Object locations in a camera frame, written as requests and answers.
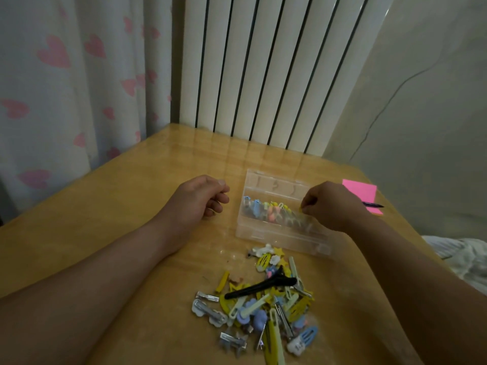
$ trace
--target white radiator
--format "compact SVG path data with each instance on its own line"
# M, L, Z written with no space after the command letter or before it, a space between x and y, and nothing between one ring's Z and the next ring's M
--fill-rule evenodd
M393 0L186 0L180 123L321 156Z

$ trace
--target clear plastic box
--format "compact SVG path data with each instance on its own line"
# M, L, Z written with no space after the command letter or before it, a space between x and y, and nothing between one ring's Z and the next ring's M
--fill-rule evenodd
M300 182L248 169L236 236L311 255L330 255L331 231L299 212L309 189L309 185Z

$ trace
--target curtain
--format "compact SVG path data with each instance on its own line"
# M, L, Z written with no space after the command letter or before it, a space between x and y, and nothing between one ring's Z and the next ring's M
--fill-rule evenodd
M0 216L170 122L171 0L0 0Z

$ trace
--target pink sticky note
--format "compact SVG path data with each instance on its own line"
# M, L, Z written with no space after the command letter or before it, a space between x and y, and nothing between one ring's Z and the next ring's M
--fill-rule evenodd
M358 196L360 200L364 202L374 202L375 192L377 191L377 186L374 184L355 182L348 179L344 179L342 184L347 187L350 192ZM367 210L372 214L382 214L382 211L375 207L368 207Z

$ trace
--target pen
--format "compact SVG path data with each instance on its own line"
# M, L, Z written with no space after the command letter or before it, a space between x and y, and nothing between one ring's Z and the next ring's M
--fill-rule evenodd
M374 202L365 202L365 201L362 201L362 203L365 206L367 206L367 207L376 207L376 208L384 207L384 206L379 205L378 203L374 203Z

